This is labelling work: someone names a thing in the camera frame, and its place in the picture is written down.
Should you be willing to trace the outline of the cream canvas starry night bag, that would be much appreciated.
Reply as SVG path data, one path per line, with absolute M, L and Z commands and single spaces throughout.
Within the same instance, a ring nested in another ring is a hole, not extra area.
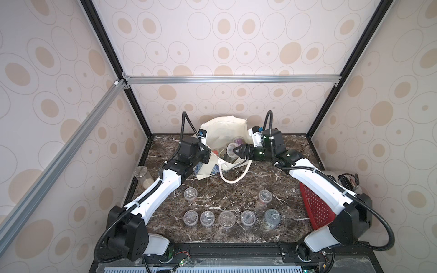
M 209 163 L 199 163 L 195 167 L 194 173 L 198 180 L 219 174 L 224 182 L 236 184 L 246 176 L 252 164 L 251 160 L 241 158 L 225 160 L 223 155 L 227 154 L 228 145 L 236 139 L 242 139 L 244 144 L 253 144 L 247 126 L 247 120 L 234 116 L 217 117 L 201 125 L 200 128 L 207 132 L 203 142 L 211 149 L 211 156 Z M 235 180 L 228 180 L 224 177 L 224 172 L 239 167 L 245 167 L 240 177 Z

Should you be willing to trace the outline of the large clear seed jar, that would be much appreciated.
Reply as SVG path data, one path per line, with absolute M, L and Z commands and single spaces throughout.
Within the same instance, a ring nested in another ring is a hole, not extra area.
M 268 209 L 262 220 L 262 226 L 265 230 L 274 230 L 281 222 L 281 214 L 275 209 Z

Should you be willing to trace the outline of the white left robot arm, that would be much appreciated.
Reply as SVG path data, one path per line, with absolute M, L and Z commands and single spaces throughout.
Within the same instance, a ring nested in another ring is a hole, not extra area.
M 207 132 L 196 131 L 195 136 L 180 134 L 179 146 L 164 161 L 152 186 L 124 207 L 113 207 L 108 215 L 107 228 L 94 248 L 94 260 L 110 263 L 119 259 L 135 261 L 146 250 L 154 255 L 164 254 L 170 244 L 165 237 L 150 235 L 146 225 L 165 199 L 179 188 L 199 163 L 207 164 L 211 149 L 206 145 Z

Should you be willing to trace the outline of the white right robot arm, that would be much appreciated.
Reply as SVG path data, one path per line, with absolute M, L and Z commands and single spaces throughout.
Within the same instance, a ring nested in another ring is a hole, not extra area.
M 336 215 L 335 219 L 299 240 L 296 252 L 301 260 L 325 248 L 360 245 L 374 251 L 390 250 L 395 235 L 388 222 L 372 207 L 366 194 L 348 190 L 316 168 L 300 152 L 287 149 L 282 133 L 273 128 L 273 113 L 268 111 L 263 127 L 250 129 L 252 143 L 244 143 L 232 151 L 241 159 L 271 161 L 274 167 L 299 180 L 317 194 Z M 359 238 L 370 229 L 376 218 L 388 234 L 388 242 L 382 246 L 368 245 Z

